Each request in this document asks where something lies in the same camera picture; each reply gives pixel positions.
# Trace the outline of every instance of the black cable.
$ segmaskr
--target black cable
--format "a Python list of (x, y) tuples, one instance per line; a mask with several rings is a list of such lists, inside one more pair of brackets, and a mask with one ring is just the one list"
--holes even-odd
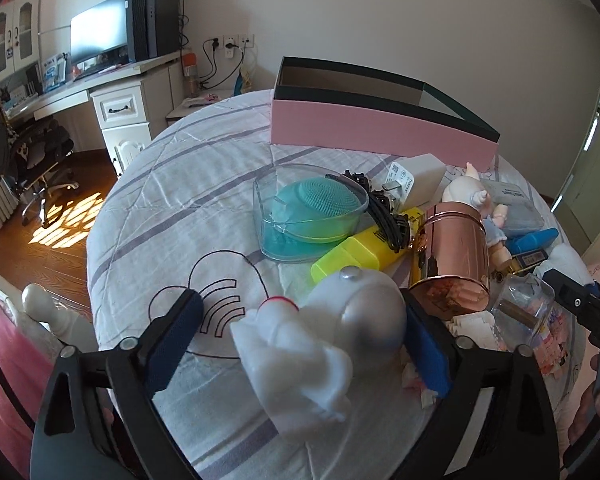
[(206, 40), (206, 41), (202, 42), (202, 52), (205, 53), (206, 59), (208, 60), (209, 65), (211, 65), (211, 71), (208, 74), (206, 74), (206, 75), (200, 76), (199, 77), (200, 82), (204, 82), (203, 79), (209, 77), (212, 73), (215, 75), (215, 73), (218, 71), (218, 67), (216, 66), (216, 50), (214, 49), (214, 60), (213, 61), (211, 61), (211, 58), (209, 57), (209, 54), (206, 53), (205, 45), (207, 43), (209, 43), (209, 41), (213, 41), (213, 40)]
[(185, 27), (185, 25), (187, 25), (187, 23), (189, 23), (189, 17), (184, 13), (185, 12), (184, 3), (185, 3), (185, 0), (182, 0), (182, 12), (178, 11), (178, 28), (180, 29), (179, 30), (179, 35), (180, 35), (180, 67), (182, 69), (182, 76), (183, 77), (185, 75), (184, 75), (184, 62), (182, 60), (182, 49), (189, 44), (189, 38), (184, 33), (184, 27)]
[(209, 87), (207, 87), (207, 88), (206, 88), (206, 90), (211, 90), (211, 89), (213, 89), (213, 88), (215, 88), (215, 87), (217, 87), (217, 86), (221, 85), (222, 83), (224, 83), (224, 82), (225, 82), (227, 79), (229, 79), (229, 78), (230, 78), (230, 77), (231, 77), (231, 76), (232, 76), (232, 75), (235, 73), (235, 71), (236, 71), (236, 70), (238, 70), (238, 69), (240, 68), (240, 66), (242, 65), (242, 62), (243, 62), (243, 61), (244, 61), (244, 49), (242, 50), (242, 57), (240, 58), (240, 62), (239, 62), (239, 63), (238, 63), (236, 66), (235, 66), (235, 68), (234, 68), (233, 70), (231, 70), (231, 73), (230, 73), (230, 74), (229, 74), (227, 77), (225, 77), (224, 79), (222, 79), (222, 81), (221, 81), (221, 82), (219, 82), (219, 83), (216, 83), (216, 84), (215, 84), (215, 85), (213, 85), (213, 86), (209, 86)]
[[(391, 213), (391, 203), (384, 192), (374, 191), (364, 173), (351, 174), (347, 170), (343, 173), (343, 176), (346, 179), (353, 180), (366, 191), (369, 197), (369, 206), (366, 212), (371, 215), (371, 218), (382, 231), (390, 249), (394, 253), (399, 253), (407, 248), (411, 240), (409, 221), (403, 215), (393, 215)], [(346, 179), (343, 181), (334, 175), (327, 175), (326, 177), (346, 184)]]
[(212, 70), (210, 73), (208, 73), (207, 75), (205, 75), (204, 77), (202, 77), (200, 79), (200, 84), (204, 84), (206, 82), (208, 82), (213, 76), (215, 76), (218, 73), (218, 64), (216, 63), (216, 50), (214, 49), (213, 51), (213, 59), (209, 60), (211, 62), (211, 67)]

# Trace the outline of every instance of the drawer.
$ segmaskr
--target drawer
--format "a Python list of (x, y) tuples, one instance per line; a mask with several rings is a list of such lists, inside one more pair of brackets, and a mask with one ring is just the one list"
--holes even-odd
[(95, 95), (93, 106), (103, 130), (147, 121), (139, 85)]
[(130, 124), (102, 131), (109, 158), (121, 176), (131, 162), (151, 143), (149, 123)]

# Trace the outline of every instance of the teal silicone brush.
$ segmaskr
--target teal silicone brush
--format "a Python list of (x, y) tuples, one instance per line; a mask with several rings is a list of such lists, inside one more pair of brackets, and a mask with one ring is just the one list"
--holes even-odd
[(303, 242), (325, 244), (346, 238), (361, 205), (345, 184), (325, 177), (300, 180), (285, 186), (273, 199), (271, 219), (280, 232)]

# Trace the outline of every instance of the clear plastic case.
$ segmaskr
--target clear plastic case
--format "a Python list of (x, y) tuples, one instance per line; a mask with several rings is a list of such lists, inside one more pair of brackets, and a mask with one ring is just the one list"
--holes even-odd
[(319, 166), (282, 164), (253, 183), (260, 250), (282, 262), (320, 258), (356, 231), (367, 206), (361, 186)]
[(491, 308), (507, 349), (513, 352), (522, 344), (533, 347), (553, 305), (554, 290), (537, 276), (507, 276)]

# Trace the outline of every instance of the human hand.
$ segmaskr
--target human hand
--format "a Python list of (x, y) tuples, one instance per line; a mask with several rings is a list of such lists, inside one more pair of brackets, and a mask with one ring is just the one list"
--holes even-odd
[[(600, 362), (600, 355), (594, 355), (591, 358), (591, 368), (595, 371), (598, 371), (598, 364)], [(595, 399), (593, 398), (593, 387), (595, 386), (595, 382), (591, 383), (589, 388), (587, 388), (582, 394), (582, 398), (580, 399), (580, 407), (576, 412), (575, 417), (573, 417), (573, 423), (567, 432), (567, 436), (569, 437), (569, 443), (573, 444), (576, 440), (578, 440), (584, 430), (587, 428), (587, 413), (590, 407), (595, 403), (596, 413), (600, 416), (600, 393)]]

